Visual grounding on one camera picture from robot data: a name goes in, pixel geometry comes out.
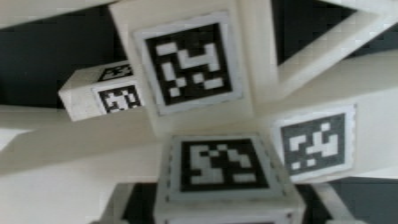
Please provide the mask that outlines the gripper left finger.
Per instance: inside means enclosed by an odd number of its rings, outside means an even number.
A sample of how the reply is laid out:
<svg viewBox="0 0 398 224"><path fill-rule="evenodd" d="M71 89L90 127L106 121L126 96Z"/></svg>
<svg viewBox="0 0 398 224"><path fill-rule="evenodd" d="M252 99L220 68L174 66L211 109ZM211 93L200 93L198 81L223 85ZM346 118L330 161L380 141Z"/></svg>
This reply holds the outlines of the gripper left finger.
<svg viewBox="0 0 398 224"><path fill-rule="evenodd" d="M154 183L119 183L101 217L90 224L154 224Z"/></svg>

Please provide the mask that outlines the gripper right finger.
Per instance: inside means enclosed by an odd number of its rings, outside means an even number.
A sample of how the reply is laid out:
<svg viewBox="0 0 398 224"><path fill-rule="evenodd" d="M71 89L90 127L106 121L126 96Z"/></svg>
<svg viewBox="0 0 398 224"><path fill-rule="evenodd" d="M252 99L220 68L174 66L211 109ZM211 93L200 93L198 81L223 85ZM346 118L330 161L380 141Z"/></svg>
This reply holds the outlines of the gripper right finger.
<svg viewBox="0 0 398 224"><path fill-rule="evenodd" d="M298 184L296 190L305 202L302 224L367 224L353 217L328 183Z"/></svg>

